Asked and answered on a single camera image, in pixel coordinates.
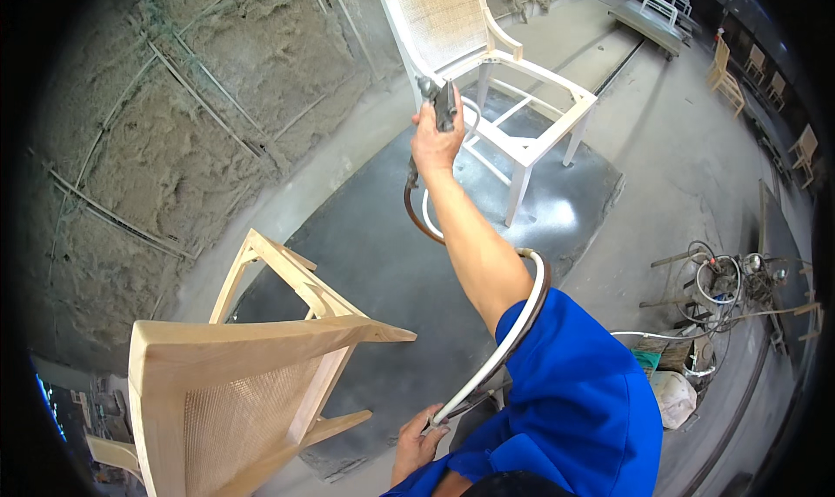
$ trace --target white hose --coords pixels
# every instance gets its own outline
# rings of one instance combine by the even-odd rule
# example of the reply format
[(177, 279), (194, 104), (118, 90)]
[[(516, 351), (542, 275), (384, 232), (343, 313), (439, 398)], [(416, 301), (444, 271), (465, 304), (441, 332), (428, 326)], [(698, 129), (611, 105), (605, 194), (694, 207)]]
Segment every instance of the white hose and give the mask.
[(726, 254), (723, 254), (722, 256), (717, 256), (717, 257), (716, 257), (716, 262), (718, 262), (719, 260), (722, 260), (722, 259), (724, 259), (724, 260), (731, 260), (731, 263), (733, 263), (733, 266), (734, 266), (734, 267), (736, 267), (736, 292), (735, 292), (735, 293), (734, 293), (734, 295), (733, 295), (733, 299), (718, 300), (718, 299), (714, 299), (714, 298), (712, 298), (712, 297), (708, 296), (708, 295), (705, 293), (705, 290), (701, 287), (701, 282), (699, 281), (699, 276), (700, 276), (700, 274), (701, 274), (701, 270), (702, 270), (703, 268), (705, 268), (705, 266), (707, 265), (707, 262), (703, 262), (703, 263), (699, 266), (699, 269), (695, 272), (695, 285), (699, 288), (699, 292), (700, 292), (700, 293), (701, 293), (704, 297), (706, 297), (707, 299), (711, 300), (712, 302), (714, 302), (714, 303), (715, 303), (715, 304), (717, 304), (717, 305), (734, 304), (734, 303), (736, 303), (736, 298), (738, 298), (738, 297), (739, 297), (739, 291), (740, 291), (740, 289), (741, 289), (741, 287), (742, 287), (742, 271), (741, 271), (741, 270), (740, 270), (740, 268), (739, 268), (739, 264), (737, 264), (737, 263), (736, 263), (736, 260), (735, 260), (735, 259), (733, 259), (732, 257), (730, 257), (730, 256), (728, 256), (728, 255), (726, 255)]
[[(481, 121), (481, 109), (475, 104), (475, 102), (464, 96), (461, 97), (461, 101), (474, 109), (476, 112), (475, 123), (467, 131), (467, 134), (464, 135), (464, 141), (462, 142), (464, 143), (475, 133), (478, 122)], [(423, 222), (426, 224), (429, 231), (432, 231), (435, 236), (441, 239), (444, 238), (444, 233), (435, 227), (432, 220), (429, 218), (429, 190), (423, 191)], [(525, 302), (524, 307), (522, 307), (522, 312), (519, 313), (519, 316), (516, 318), (516, 323), (510, 327), (510, 331), (508, 332), (508, 335), (504, 337), (504, 340), (502, 340), (502, 344), (499, 345), (495, 352), (490, 355), (486, 363), (478, 369), (475, 376), (471, 377), (470, 380), (467, 381), (467, 384), (458, 390), (458, 393), (444, 405), (444, 408), (438, 410), (438, 413), (433, 416), (430, 426), (439, 426), (441, 421), (447, 417), (447, 415), (449, 415), (455, 407), (459, 406), (461, 402), (464, 401), (467, 396), (469, 396), (484, 381), (484, 378), (488, 376), (494, 368), (496, 368), (502, 360), (502, 357), (506, 355), (507, 351), (516, 343), (516, 339), (522, 333), (525, 323), (534, 311), (536, 298), (538, 297), (539, 291), (542, 290), (542, 285), (545, 281), (545, 265), (542, 262), (542, 258), (535, 251), (527, 250), (526, 253), (536, 264), (536, 277), (534, 278), (534, 288), (531, 290), (530, 296), (528, 297), (527, 302)]]
[(431, 426), (437, 427), (441, 423), (442, 419), (447, 417), (447, 415), (449, 415), (455, 407), (461, 404), (461, 402), (464, 401), (467, 396), (469, 396), (470, 393), (472, 393), (473, 390), (475, 390), (475, 388), (484, 381), (484, 378), (490, 374), (496, 365), (498, 365), (498, 362), (502, 360), (502, 357), (507, 353), (510, 347), (516, 343), (516, 338), (522, 333), (525, 322), (527, 322), (528, 317), (530, 317), (531, 313), (534, 311), (537, 294), (539, 294), (539, 291), (542, 290), (542, 284), (545, 281), (545, 265), (542, 262), (542, 258), (539, 257), (539, 254), (533, 251), (529, 252), (529, 255), (536, 264), (536, 278), (534, 279), (534, 288), (531, 290), (530, 297), (527, 302), (525, 302), (524, 307), (522, 307), (522, 312), (519, 313), (519, 317), (516, 318), (516, 323), (510, 328), (508, 335), (502, 340), (502, 344), (500, 344), (496, 348), (496, 351), (490, 355), (484, 366), (478, 369), (475, 376), (471, 377), (470, 380), (467, 381), (467, 384), (458, 390), (458, 393), (444, 405), (444, 408), (438, 410), (438, 413), (432, 418), (432, 422), (430, 423)]

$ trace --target chair armrest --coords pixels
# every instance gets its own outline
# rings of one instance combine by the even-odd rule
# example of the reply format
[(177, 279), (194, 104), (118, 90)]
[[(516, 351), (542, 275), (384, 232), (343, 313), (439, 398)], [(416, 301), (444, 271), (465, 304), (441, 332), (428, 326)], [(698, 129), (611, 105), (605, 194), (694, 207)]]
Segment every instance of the chair armrest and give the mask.
[(484, 12), (484, 22), (487, 24), (488, 32), (490, 32), (496, 39), (500, 40), (508, 48), (513, 48), (514, 60), (522, 60), (522, 43), (513, 40), (510, 35), (498, 27), (498, 24), (493, 18), (493, 14), (490, 13), (489, 8), (484, 8), (482, 11)]

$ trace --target white bag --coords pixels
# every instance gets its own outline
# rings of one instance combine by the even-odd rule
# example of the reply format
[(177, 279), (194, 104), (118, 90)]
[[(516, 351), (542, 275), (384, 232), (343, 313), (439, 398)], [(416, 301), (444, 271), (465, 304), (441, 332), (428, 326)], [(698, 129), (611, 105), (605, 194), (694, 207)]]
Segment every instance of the white bag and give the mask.
[(695, 410), (695, 390), (677, 372), (655, 372), (650, 379), (655, 401), (666, 429), (677, 429)]

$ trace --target green cloth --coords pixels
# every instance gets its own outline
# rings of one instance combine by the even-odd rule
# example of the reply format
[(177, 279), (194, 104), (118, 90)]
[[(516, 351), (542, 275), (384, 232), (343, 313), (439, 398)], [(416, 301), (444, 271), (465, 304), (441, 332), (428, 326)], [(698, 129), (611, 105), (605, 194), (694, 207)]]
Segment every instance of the green cloth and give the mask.
[(651, 368), (654, 372), (658, 367), (658, 362), (661, 361), (661, 354), (657, 352), (646, 352), (645, 350), (632, 350), (632, 355), (638, 360), (641, 368)]

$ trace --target wrist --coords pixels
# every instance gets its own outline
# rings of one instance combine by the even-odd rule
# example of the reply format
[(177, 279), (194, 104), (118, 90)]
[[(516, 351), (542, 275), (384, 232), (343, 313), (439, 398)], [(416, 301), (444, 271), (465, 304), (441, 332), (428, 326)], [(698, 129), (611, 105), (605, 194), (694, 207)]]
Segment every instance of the wrist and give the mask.
[(436, 167), (428, 169), (426, 172), (421, 171), (421, 177), (423, 177), (423, 183), (426, 184), (427, 189), (430, 190), (437, 184), (455, 180), (452, 167)]

